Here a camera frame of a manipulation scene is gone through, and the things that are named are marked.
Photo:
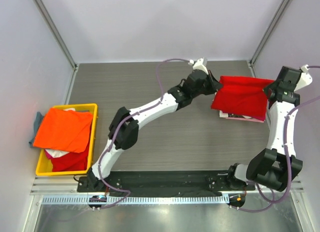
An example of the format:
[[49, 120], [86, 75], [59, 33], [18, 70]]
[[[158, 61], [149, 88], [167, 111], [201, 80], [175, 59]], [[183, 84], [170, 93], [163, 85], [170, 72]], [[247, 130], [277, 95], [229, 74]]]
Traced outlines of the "folded black patterned t-shirt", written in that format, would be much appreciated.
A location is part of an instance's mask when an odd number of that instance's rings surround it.
[[244, 119], [245, 117], [243, 115], [228, 113], [226, 118], [227, 119]]

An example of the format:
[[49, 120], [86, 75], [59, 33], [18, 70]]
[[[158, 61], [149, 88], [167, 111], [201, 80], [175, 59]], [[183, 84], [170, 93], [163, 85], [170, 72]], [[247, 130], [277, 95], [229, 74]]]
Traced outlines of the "folded magenta t-shirt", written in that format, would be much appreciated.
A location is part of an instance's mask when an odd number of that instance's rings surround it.
[[258, 122], [258, 123], [263, 123], [265, 121], [265, 119], [263, 117], [262, 118], [255, 118], [255, 117], [244, 115], [243, 118], [247, 121], [253, 121], [253, 122]]

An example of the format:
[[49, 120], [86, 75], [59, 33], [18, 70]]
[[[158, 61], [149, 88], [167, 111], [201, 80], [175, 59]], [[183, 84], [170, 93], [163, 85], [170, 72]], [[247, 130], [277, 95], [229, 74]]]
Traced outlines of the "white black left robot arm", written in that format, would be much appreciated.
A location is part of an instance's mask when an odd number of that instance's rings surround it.
[[211, 71], [194, 69], [186, 79], [161, 97], [143, 106], [127, 109], [121, 107], [110, 126], [108, 140], [96, 163], [87, 171], [87, 187], [100, 192], [106, 187], [106, 178], [120, 155], [138, 141], [139, 130], [155, 119], [189, 106], [200, 95], [213, 95], [223, 85]]

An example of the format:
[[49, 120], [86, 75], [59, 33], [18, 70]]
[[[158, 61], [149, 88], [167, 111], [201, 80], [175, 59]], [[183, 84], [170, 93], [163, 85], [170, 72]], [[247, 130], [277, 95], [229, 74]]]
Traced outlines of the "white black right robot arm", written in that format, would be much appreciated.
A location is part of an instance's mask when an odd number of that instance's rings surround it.
[[307, 65], [299, 69], [284, 66], [276, 80], [263, 89], [270, 116], [268, 143], [248, 165], [236, 163], [229, 167], [225, 177], [229, 189], [244, 189], [249, 182], [278, 192], [289, 188], [303, 168], [294, 147], [295, 119], [300, 105], [297, 91], [312, 81]]

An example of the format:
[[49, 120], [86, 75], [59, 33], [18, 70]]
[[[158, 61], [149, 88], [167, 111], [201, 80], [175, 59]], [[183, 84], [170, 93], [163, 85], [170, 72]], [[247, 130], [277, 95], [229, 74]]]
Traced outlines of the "aluminium frame post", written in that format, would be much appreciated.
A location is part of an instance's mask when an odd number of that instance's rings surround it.
[[263, 51], [264, 47], [266, 46], [268, 40], [272, 36], [273, 32], [275, 31], [276, 27], [278, 26], [281, 18], [285, 14], [288, 6], [290, 5], [292, 0], [281, 0], [279, 6], [277, 7], [270, 23], [268, 24], [257, 48], [255, 49], [252, 57], [248, 60], [249, 66], [252, 68], [254, 64], [257, 62], [261, 52]]
[[45, 23], [47, 24], [47, 26], [49, 28], [49, 30], [51, 31], [54, 39], [58, 43], [65, 58], [67, 59], [67, 61], [71, 65], [72, 69], [75, 71], [77, 69], [77, 63], [75, 62], [69, 49], [67, 48], [67, 45], [64, 42], [64, 40], [63, 40], [58, 28], [56, 27], [49, 11], [47, 10], [43, 0], [33, 0], [33, 2], [35, 3], [35, 6], [39, 10], [41, 16], [43, 17]]

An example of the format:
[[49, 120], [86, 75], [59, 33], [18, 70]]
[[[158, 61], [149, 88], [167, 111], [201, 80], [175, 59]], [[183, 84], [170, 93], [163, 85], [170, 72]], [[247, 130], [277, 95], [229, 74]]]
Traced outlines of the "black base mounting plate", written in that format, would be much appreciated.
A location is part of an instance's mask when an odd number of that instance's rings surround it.
[[227, 191], [254, 191], [230, 179], [226, 170], [112, 171], [105, 181], [138, 198], [219, 197]]

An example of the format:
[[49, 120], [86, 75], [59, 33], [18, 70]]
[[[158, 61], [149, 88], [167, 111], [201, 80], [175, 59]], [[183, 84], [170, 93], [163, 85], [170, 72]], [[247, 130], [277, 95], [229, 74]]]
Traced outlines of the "yellow plastic bin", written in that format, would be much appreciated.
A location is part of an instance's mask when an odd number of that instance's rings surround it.
[[86, 146], [88, 147], [88, 156], [87, 156], [87, 168], [85, 170], [78, 171], [61, 171], [61, 172], [53, 172], [53, 165], [51, 163], [52, 158], [47, 157], [47, 153], [45, 149], [40, 149], [40, 155], [37, 162], [35, 174], [37, 176], [64, 176], [64, 175], [81, 175], [85, 174], [88, 169], [92, 165], [93, 161], [93, 150], [94, 150], [94, 142], [95, 142], [95, 133], [96, 133], [96, 125], [98, 119], [98, 105], [95, 103], [85, 103], [85, 104], [67, 104], [67, 105], [55, 105], [52, 108], [57, 108], [59, 110], [64, 110], [65, 108], [75, 108], [76, 112], [89, 112], [93, 115], [93, 120], [90, 127], [90, 136], [89, 141]]

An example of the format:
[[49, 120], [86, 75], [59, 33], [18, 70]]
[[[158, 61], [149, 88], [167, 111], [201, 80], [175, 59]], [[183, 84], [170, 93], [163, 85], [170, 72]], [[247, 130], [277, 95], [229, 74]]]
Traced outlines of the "dark red t-shirt in bin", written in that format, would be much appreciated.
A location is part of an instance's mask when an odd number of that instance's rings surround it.
[[61, 157], [52, 158], [53, 172], [84, 171], [87, 168], [89, 148], [83, 152], [70, 152]]

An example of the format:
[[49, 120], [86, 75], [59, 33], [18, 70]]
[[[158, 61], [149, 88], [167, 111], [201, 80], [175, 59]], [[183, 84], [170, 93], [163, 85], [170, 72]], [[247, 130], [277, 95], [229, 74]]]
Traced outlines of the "orange t-shirt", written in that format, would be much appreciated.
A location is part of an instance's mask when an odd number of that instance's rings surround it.
[[89, 142], [92, 122], [90, 112], [50, 108], [39, 126], [33, 146], [81, 153]]

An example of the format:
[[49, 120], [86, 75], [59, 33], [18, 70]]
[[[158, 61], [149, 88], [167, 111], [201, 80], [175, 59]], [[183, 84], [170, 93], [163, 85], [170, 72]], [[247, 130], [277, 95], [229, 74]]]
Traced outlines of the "left aluminium frame post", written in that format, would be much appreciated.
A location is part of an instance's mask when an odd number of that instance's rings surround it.
[[69, 49], [67, 48], [67, 45], [64, 42], [64, 40], [63, 40], [58, 28], [56, 27], [49, 11], [47, 10], [43, 0], [33, 0], [33, 2], [35, 3], [35, 6], [39, 10], [41, 16], [43, 17], [45, 23], [47, 24], [47, 26], [49, 28], [49, 30], [51, 31], [54, 39], [58, 43], [65, 58], [67, 59], [67, 61], [71, 65], [72, 69], [75, 71], [77, 69], [77, 63], [75, 62]]

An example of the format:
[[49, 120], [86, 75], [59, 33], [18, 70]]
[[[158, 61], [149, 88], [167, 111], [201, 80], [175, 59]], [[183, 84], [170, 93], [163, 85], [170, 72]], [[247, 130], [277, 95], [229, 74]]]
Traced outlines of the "folded pink t-shirt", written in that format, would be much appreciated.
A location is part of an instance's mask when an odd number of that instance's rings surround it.
[[244, 118], [243, 118], [243, 119], [231, 119], [231, 118], [224, 118], [224, 119], [228, 119], [228, 120], [236, 120], [236, 121], [254, 122], [254, 121], [248, 121], [248, 120], [245, 120]]

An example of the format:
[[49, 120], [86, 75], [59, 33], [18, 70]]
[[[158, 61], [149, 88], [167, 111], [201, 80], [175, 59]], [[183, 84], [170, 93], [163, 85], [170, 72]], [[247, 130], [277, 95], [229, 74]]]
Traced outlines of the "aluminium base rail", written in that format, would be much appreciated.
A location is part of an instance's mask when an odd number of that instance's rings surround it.
[[[73, 175], [61, 175], [61, 176], [36, 176], [30, 195], [74, 195], [83, 194], [77, 192], [78, 182], [73, 179]], [[303, 185], [297, 176], [292, 184], [290, 192], [303, 193]]]

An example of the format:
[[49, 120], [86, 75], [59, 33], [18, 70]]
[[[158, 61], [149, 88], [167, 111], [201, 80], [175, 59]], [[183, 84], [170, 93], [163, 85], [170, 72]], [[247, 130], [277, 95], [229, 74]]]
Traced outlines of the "grey t-shirt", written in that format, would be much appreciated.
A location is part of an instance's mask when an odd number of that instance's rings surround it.
[[44, 116], [41, 112], [37, 112], [36, 113], [36, 116], [35, 116], [35, 119], [34, 119], [34, 122], [33, 122], [33, 132], [32, 132], [32, 136], [31, 136], [31, 139], [29, 140], [28, 144], [31, 148], [34, 147], [34, 141], [35, 141], [35, 138], [36, 138], [36, 135], [38, 133], [38, 130], [41, 126], [41, 123], [44, 119]]

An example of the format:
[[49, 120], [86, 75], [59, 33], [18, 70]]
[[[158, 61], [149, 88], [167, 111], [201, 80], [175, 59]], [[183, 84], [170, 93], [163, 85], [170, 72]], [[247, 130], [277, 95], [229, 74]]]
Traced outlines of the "right aluminium frame post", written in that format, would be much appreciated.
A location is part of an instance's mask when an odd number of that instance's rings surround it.
[[275, 31], [276, 27], [278, 26], [281, 18], [285, 14], [288, 6], [290, 5], [292, 0], [281, 0], [279, 6], [277, 7], [270, 23], [268, 24], [257, 48], [255, 49], [252, 57], [248, 60], [249, 66], [252, 68], [254, 64], [257, 62], [261, 52], [263, 51], [264, 47], [266, 46], [268, 40], [272, 36], [273, 32]]

